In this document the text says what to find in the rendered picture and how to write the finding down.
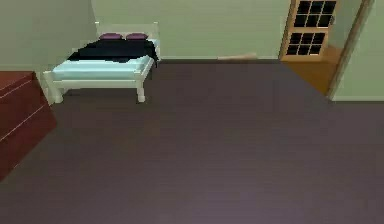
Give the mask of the white bed with blue mattress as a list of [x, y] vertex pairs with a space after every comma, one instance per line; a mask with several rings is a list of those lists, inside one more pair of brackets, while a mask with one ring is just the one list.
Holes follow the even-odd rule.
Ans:
[[[97, 36], [118, 33], [123, 37], [132, 33], [146, 33], [160, 55], [159, 24], [105, 24], [96, 22]], [[51, 71], [44, 71], [49, 95], [54, 103], [61, 103], [70, 89], [84, 88], [132, 88], [137, 92], [137, 101], [144, 102], [144, 81], [155, 60], [149, 56], [118, 63], [104, 60], [66, 60]]]

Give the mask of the dark red chest of drawers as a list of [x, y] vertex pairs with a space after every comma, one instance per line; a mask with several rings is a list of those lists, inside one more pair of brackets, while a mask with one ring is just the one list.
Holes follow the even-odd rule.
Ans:
[[33, 71], [0, 71], [0, 182], [56, 127]]

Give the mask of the wooden door with glass panes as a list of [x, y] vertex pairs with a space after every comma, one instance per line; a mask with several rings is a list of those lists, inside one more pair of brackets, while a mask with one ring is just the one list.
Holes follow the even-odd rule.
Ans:
[[321, 61], [341, 0], [291, 0], [279, 59]]

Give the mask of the tan baseball bat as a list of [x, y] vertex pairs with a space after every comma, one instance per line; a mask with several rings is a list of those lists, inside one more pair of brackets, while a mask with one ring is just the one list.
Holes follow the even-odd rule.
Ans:
[[256, 60], [256, 53], [246, 53], [242, 55], [232, 55], [232, 56], [218, 56], [217, 60]]

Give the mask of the black blanket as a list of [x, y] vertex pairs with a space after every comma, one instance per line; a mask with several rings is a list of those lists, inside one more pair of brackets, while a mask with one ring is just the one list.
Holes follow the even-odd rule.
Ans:
[[156, 45], [151, 40], [102, 39], [78, 49], [67, 62], [87, 70], [127, 71], [150, 59], [155, 64], [159, 61]]

